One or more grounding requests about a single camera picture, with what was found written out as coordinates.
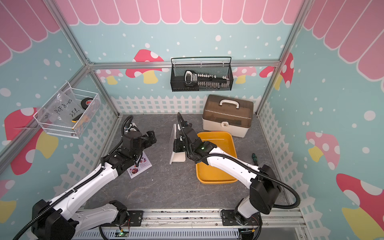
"red mushroom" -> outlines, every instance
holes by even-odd
[[[11,142],[33,119],[35,112],[36,108],[23,108],[9,114],[4,120],[7,140],[3,141],[2,144],[7,145]],[[59,139],[57,137],[48,135],[40,129],[11,162],[13,173],[20,175],[29,170],[32,166],[36,149],[39,150],[45,158],[49,158],[58,145]]]
[[[15,184],[14,180],[0,180],[0,199]],[[16,208],[16,201],[0,201],[0,223],[5,223]]]
[[[123,74],[118,69],[99,69],[96,71],[96,73],[103,83],[105,82],[105,79],[107,79],[107,83],[109,85],[116,85],[118,83],[114,76],[123,76]]]
[[[164,62],[164,60],[157,55],[156,53],[149,51],[147,49],[141,49],[137,52],[133,62]],[[130,78],[135,78],[143,74],[144,83],[153,84],[157,83],[158,79],[155,76],[154,71],[168,72],[168,68],[156,68],[156,69],[127,69],[125,74]]]
[[[306,137],[307,140],[305,143],[310,142],[314,145],[313,148],[308,150],[312,160],[318,162],[324,155],[329,168],[334,170],[340,160],[340,147],[336,137],[321,132],[307,132]]]
[[[232,70],[233,77],[236,77],[236,84],[245,83],[245,76],[256,76],[256,68],[255,67],[238,67]]]
[[[266,78],[272,75],[273,67],[268,66],[265,69],[263,69],[260,72],[260,77]],[[289,86],[292,83],[293,78],[293,55],[292,53],[289,53],[287,61],[285,62],[283,69],[280,72],[280,75],[277,77],[277,80],[275,82],[275,89],[278,91],[280,90],[280,83],[284,79],[285,86],[289,88]]]
[[[357,205],[357,209],[342,208],[352,231],[361,240],[384,236],[384,191],[346,174],[338,174],[336,183],[340,190]]]

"orange plastic tray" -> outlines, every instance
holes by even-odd
[[[210,141],[216,144],[224,152],[237,158],[235,145],[232,135],[228,132],[200,132],[197,134],[203,141]],[[204,184],[227,184],[236,182],[237,179],[228,173],[203,162],[196,164],[196,175],[200,182]]]

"white box handle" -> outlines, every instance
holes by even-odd
[[[229,100],[229,99],[223,99],[220,101],[220,106],[223,105],[223,103],[230,103],[236,105],[236,108],[239,108],[239,103],[234,101],[234,100]]]

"black wire basket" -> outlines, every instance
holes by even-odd
[[[230,91],[231,57],[171,58],[172,92]]]

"paper card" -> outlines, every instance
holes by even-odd
[[[136,167],[135,165],[132,165],[130,168],[128,168],[127,171],[129,173],[129,176],[131,178],[134,178],[135,176],[139,175],[150,167],[152,167],[152,164],[149,161],[147,155],[143,152],[143,156],[141,157],[139,166]]]

